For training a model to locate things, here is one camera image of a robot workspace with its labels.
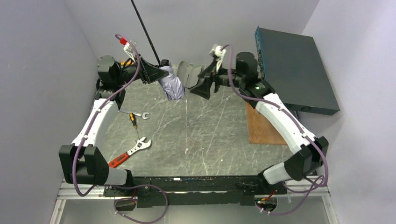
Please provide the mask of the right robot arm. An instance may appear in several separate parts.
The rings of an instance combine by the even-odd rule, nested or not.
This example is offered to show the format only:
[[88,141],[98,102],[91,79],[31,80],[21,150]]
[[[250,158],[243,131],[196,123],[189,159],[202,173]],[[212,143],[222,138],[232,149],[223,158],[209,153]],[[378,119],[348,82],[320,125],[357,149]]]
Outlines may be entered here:
[[259,174],[263,182],[275,185],[287,180],[300,181],[319,167],[324,167],[327,175],[327,139],[308,131],[291,114],[275,90],[259,78],[254,55],[250,52],[238,53],[234,69],[223,68],[221,54],[212,53],[211,56],[213,61],[207,67],[195,66],[186,74],[187,89],[209,99],[212,85],[215,86],[214,92],[220,86],[232,87],[237,95],[270,122],[292,152],[288,160],[266,168]]

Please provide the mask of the lilac folding umbrella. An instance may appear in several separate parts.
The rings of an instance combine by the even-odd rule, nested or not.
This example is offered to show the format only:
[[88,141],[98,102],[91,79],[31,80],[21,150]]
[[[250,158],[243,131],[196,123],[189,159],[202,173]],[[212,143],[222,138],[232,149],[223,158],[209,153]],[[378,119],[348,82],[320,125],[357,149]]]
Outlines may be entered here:
[[182,99],[186,93],[185,87],[182,85],[180,79],[174,74],[173,68],[171,66],[171,63],[168,59],[163,59],[160,61],[160,57],[154,47],[154,44],[151,40],[151,37],[149,36],[149,33],[147,31],[147,28],[143,22],[143,19],[137,9],[137,6],[133,0],[131,0],[132,6],[135,10],[135,13],[138,17],[138,20],[141,24],[141,27],[145,33],[145,36],[149,42],[149,45],[153,51],[153,54],[155,56],[155,59],[158,62],[158,68],[162,71],[167,72],[168,74],[165,77],[162,77],[158,80],[159,84],[163,88],[166,97],[168,100],[179,100]]

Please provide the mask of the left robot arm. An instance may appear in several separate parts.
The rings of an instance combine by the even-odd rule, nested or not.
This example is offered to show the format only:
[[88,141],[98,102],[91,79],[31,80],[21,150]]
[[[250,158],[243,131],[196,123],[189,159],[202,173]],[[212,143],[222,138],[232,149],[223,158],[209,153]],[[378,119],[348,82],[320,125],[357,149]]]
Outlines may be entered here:
[[97,73],[97,92],[88,120],[72,143],[59,149],[64,179],[69,184],[132,187],[131,171],[117,168],[129,153],[107,163],[99,148],[123,104],[127,85],[139,79],[150,84],[167,77],[169,72],[141,56],[130,59],[129,65],[112,56],[102,56],[97,60]]

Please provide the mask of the black grey zippered case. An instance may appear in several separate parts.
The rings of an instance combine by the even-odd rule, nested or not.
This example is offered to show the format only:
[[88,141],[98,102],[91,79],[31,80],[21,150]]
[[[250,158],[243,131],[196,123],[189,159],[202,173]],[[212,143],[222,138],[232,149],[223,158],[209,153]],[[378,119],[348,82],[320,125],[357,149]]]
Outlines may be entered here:
[[186,61],[181,61],[177,66],[176,76],[185,88],[190,89],[197,85],[198,75],[202,70],[203,65],[193,65]]

